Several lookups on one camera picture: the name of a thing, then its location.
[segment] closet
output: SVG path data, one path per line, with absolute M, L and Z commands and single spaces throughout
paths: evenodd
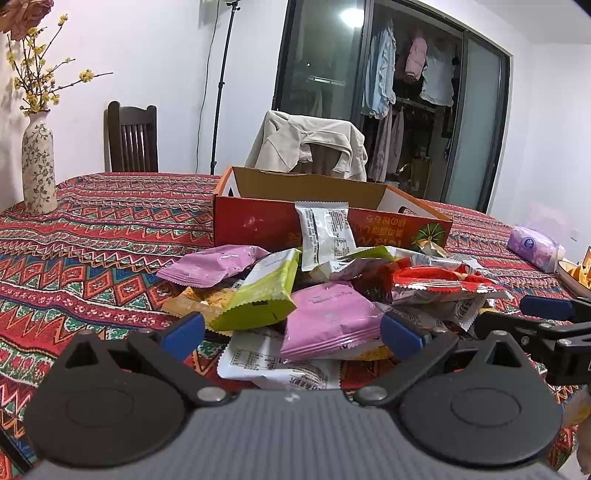
M 368 178 L 485 212 L 509 57 L 410 0 L 289 0 L 273 108 L 347 119 Z

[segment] chair with jacket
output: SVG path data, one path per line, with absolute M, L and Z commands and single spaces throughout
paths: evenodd
M 366 181 L 363 141 L 345 120 L 268 111 L 246 166 Z

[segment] cardboard box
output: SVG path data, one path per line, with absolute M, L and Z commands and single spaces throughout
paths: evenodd
M 348 202 L 358 247 L 411 248 L 430 239 L 445 247 L 452 219 L 381 183 L 229 167 L 213 201 L 214 243 L 257 245 L 270 252 L 301 246 L 294 202 Z

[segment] bowl of chips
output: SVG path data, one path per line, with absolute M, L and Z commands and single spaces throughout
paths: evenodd
M 579 265 L 567 261 L 558 262 L 558 275 L 573 295 L 591 298 L 591 261 L 584 261 Z

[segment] nutrition label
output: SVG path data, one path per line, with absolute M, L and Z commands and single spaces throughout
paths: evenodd
M 274 370 L 280 364 L 280 360 L 277 356 L 237 349 L 234 352 L 231 364 L 248 370 Z

